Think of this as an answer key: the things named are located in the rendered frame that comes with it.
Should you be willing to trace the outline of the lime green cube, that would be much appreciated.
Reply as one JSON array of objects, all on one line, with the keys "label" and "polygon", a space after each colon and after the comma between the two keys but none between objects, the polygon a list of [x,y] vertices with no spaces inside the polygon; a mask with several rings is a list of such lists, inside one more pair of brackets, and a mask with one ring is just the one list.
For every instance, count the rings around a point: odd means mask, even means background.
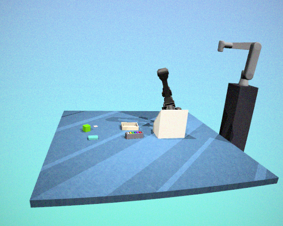
[{"label": "lime green cube", "polygon": [[91,131],[91,126],[90,125],[83,125],[83,131],[84,132],[89,132],[89,131]]}]

